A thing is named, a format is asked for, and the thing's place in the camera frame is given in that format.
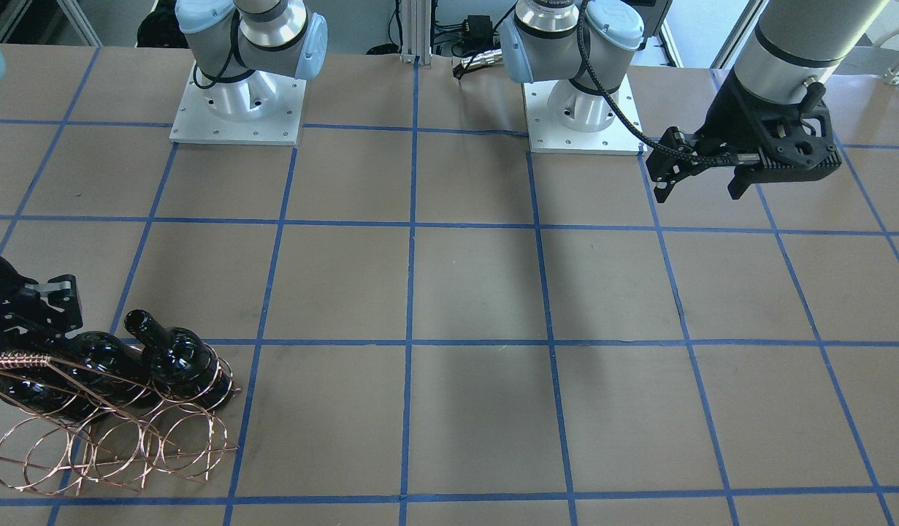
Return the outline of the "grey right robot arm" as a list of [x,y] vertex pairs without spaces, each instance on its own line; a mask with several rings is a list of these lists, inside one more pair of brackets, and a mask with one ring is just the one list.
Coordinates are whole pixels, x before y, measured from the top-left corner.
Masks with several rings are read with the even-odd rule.
[[[238,15],[240,22],[233,23]],[[260,47],[230,9],[186,51],[0,46],[0,254],[35,279],[77,276],[81,330],[125,336],[126,314],[213,346],[262,343],[293,148],[172,144],[165,113],[266,72],[302,40]]]

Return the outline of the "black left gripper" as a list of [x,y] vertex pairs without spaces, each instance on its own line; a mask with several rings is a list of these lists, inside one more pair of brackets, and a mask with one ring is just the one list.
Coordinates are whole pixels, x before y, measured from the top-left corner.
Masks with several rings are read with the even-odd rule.
[[734,169],[727,184],[732,200],[739,200],[755,183],[816,182],[842,166],[835,145],[829,110],[823,101],[825,85],[814,81],[800,87],[796,104],[774,104],[750,93],[730,73],[709,107],[702,127],[686,133],[678,126],[666,129],[660,146],[646,160],[654,196],[664,203],[681,180],[699,175],[707,164],[676,156],[720,156],[724,153],[756,153],[757,164]]

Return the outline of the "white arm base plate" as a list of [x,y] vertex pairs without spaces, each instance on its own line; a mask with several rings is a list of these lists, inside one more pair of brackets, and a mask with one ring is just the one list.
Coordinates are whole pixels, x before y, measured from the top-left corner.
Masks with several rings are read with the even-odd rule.
[[601,96],[581,92],[569,80],[524,83],[522,88],[533,153],[637,156],[647,151]]
[[190,70],[169,139],[180,144],[278,145],[298,143],[307,81],[256,71],[238,83],[205,82]]

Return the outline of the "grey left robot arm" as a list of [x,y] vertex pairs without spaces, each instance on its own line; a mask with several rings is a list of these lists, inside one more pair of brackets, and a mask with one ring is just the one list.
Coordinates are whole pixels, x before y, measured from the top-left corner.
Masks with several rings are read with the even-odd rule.
[[591,134],[620,122],[651,150],[655,199],[707,169],[732,167],[740,199],[754,184],[817,182],[842,167],[826,81],[886,7],[884,1],[750,1],[714,61],[730,66],[703,125],[647,137],[617,102],[646,38],[634,4],[519,1],[499,25],[512,81],[553,84],[559,125]]

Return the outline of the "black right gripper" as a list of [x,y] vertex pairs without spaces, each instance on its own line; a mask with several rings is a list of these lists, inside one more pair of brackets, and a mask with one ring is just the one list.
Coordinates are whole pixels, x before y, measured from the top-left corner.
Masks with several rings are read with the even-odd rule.
[[0,351],[30,349],[81,329],[77,281],[61,274],[44,283],[22,276],[0,254]]

